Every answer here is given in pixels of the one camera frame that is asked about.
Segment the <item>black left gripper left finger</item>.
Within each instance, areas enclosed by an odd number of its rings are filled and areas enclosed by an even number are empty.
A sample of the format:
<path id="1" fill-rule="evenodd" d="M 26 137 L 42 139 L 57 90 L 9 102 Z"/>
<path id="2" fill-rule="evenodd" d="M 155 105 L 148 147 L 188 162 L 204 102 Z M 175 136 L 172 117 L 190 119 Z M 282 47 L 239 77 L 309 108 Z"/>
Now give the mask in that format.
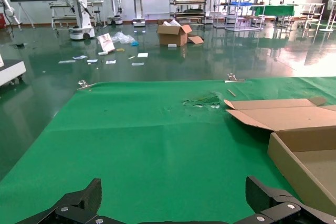
<path id="1" fill-rule="evenodd" d="M 93 179 L 83 190 L 64 194 L 52 207 L 21 220 L 19 223 L 118 223 L 98 215 L 102 203 L 102 183 Z"/>

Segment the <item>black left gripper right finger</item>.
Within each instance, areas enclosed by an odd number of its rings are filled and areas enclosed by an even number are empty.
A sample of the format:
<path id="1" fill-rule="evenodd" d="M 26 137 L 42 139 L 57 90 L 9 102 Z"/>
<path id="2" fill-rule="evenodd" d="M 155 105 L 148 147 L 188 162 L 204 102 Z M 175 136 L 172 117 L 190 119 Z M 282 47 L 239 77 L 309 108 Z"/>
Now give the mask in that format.
<path id="1" fill-rule="evenodd" d="M 254 214 L 237 223 L 335 223 L 335 216 L 308 207 L 286 190 L 268 187 L 254 176 L 246 177 L 245 197 Z"/>

